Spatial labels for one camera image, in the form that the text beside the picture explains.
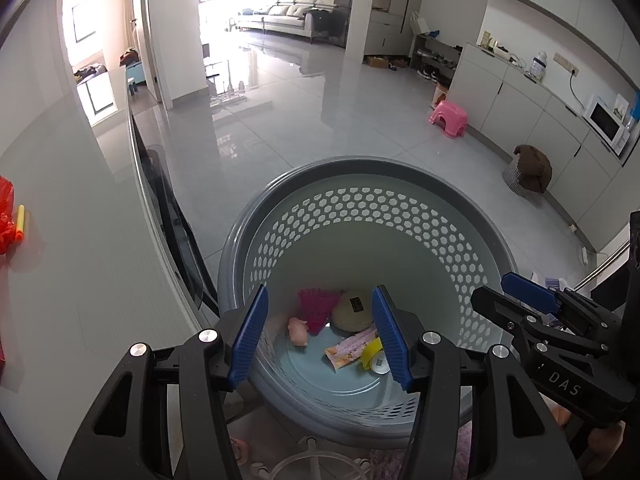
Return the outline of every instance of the white bottle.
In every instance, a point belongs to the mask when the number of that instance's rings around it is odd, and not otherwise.
[[[530,74],[538,81],[542,81],[546,72],[546,52],[541,50],[536,57],[531,61]]]

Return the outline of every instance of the window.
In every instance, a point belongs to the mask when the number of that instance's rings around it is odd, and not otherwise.
[[[74,20],[76,43],[95,34],[94,0],[85,0],[71,9]]]
[[[111,89],[111,81],[108,75],[89,79],[86,82],[86,91],[89,94],[89,101],[91,101],[94,114],[97,115],[113,105],[113,89]]]

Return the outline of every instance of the brown cloth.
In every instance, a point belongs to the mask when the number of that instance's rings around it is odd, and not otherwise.
[[[521,144],[513,150],[514,155],[520,154],[518,170],[520,171],[520,185],[524,189],[536,193],[544,193],[551,182],[552,169],[549,159],[539,149]]]

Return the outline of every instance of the metal rail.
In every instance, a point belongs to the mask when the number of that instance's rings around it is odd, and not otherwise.
[[[627,240],[623,243],[609,258],[607,258],[597,269],[590,272],[580,283],[574,286],[574,291],[578,292],[580,289],[584,288],[585,285],[592,282],[595,278],[601,275],[605,270],[607,270],[613,262],[615,262],[621,254],[623,254],[631,245],[631,242]]]

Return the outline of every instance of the wall outlet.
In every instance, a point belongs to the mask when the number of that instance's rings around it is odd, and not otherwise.
[[[575,66],[572,62],[570,62],[567,58],[565,58],[564,56],[561,56],[560,54],[558,54],[557,52],[554,55],[554,61],[556,63],[558,63],[558,65],[560,65],[562,68],[564,68],[565,70],[567,70],[569,72],[569,74],[575,70],[575,75],[578,75],[578,67]]]

